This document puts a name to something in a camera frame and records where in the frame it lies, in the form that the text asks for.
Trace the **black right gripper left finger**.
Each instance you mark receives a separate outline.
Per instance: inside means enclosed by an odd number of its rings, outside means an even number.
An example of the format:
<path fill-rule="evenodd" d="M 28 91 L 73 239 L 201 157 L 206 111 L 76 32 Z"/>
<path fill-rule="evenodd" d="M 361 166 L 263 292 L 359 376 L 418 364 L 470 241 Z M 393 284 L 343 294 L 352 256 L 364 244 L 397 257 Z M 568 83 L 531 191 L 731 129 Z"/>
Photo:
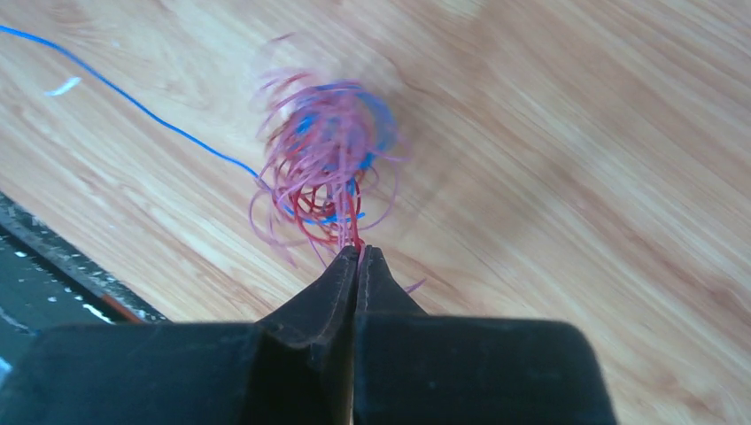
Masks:
<path fill-rule="evenodd" d="M 4 424 L 346 424 L 356 251 L 254 322 L 44 330 L 1 389 Z"/>

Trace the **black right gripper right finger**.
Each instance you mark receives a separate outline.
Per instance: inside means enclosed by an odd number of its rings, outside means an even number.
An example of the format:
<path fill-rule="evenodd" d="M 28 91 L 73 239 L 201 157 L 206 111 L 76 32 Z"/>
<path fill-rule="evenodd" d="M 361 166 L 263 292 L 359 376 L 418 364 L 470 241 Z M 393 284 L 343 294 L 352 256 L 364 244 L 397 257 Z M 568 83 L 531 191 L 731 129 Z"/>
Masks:
<path fill-rule="evenodd" d="M 358 424 L 614 424 L 592 346 L 562 321 L 427 314 L 382 250 L 361 255 Z"/>

